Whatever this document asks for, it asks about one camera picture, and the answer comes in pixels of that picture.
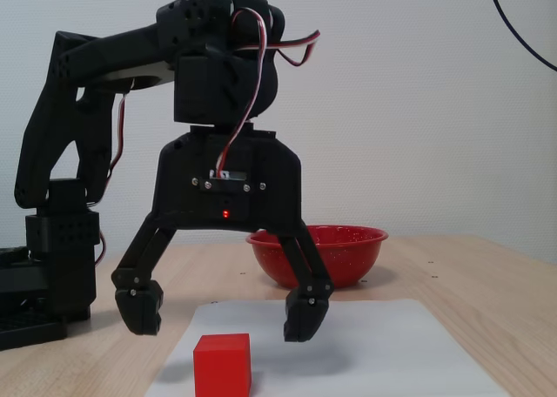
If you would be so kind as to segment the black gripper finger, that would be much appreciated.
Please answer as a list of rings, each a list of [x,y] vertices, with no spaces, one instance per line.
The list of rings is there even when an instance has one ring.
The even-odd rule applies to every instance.
[[[319,330],[328,311],[334,292],[332,278],[305,223],[264,229],[278,239],[298,282],[285,299],[284,340],[308,341]]]

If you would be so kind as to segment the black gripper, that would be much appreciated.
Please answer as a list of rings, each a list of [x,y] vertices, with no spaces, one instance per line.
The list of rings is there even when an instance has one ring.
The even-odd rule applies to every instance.
[[[118,311],[136,335],[158,334],[164,292],[152,272],[177,230],[295,235],[302,226],[301,164],[273,131],[247,125],[212,176],[228,136],[193,126],[160,153],[151,216],[145,218],[111,275]]]

